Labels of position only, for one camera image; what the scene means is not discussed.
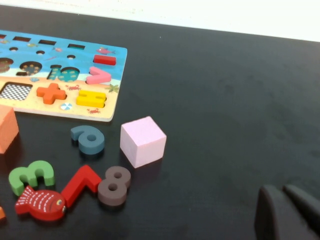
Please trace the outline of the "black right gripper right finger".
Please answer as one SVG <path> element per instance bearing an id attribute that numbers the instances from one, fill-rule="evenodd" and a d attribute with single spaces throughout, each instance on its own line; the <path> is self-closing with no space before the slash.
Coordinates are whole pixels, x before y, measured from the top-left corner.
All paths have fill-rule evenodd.
<path id="1" fill-rule="evenodd" d="M 287 184 L 283 191 L 290 198 L 309 226 L 315 231 L 320 231 L 320 201 L 302 190 L 301 188 Z"/>

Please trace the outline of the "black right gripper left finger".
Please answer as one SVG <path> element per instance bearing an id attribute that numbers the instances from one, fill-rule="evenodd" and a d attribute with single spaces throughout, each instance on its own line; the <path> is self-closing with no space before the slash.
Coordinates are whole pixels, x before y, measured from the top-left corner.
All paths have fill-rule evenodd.
<path id="1" fill-rule="evenodd" d="M 254 219 L 258 240 L 318 240 L 315 232 L 283 191 L 273 185 L 260 187 Z"/>

